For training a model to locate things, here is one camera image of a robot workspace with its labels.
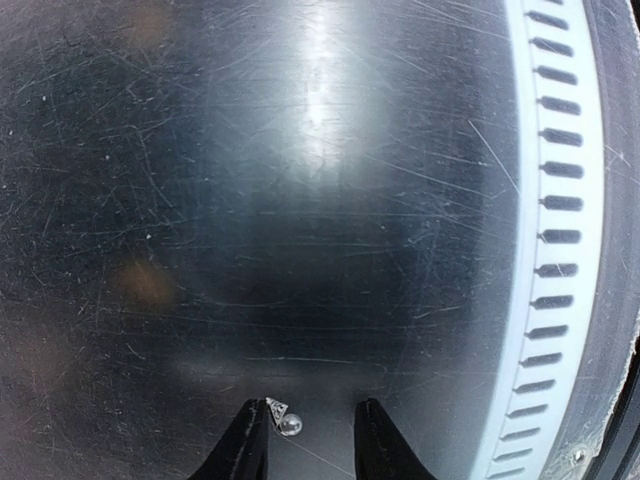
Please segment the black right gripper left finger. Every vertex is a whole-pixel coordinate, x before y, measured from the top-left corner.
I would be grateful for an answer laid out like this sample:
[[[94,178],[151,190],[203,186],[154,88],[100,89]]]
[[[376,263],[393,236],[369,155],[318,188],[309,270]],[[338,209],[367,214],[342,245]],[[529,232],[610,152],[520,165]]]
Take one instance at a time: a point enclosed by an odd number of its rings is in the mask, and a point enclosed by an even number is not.
[[[189,480],[266,479],[270,422],[264,399],[247,400]]]

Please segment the small silver stud earring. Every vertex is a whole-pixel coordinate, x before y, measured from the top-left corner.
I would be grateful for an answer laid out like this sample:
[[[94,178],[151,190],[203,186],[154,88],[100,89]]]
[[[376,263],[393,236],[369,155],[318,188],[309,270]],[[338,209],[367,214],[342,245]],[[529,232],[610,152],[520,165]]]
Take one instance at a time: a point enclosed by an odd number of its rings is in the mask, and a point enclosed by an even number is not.
[[[289,411],[289,406],[271,397],[265,398],[276,430],[284,437],[299,435],[303,430],[302,419]]]

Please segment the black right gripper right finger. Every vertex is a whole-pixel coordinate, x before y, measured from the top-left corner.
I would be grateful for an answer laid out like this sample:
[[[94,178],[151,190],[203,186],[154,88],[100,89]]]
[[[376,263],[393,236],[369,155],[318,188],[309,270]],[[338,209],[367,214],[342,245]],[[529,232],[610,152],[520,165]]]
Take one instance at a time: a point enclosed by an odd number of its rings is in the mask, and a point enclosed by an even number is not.
[[[355,407],[354,463],[357,479],[436,479],[374,398],[361,401]]]

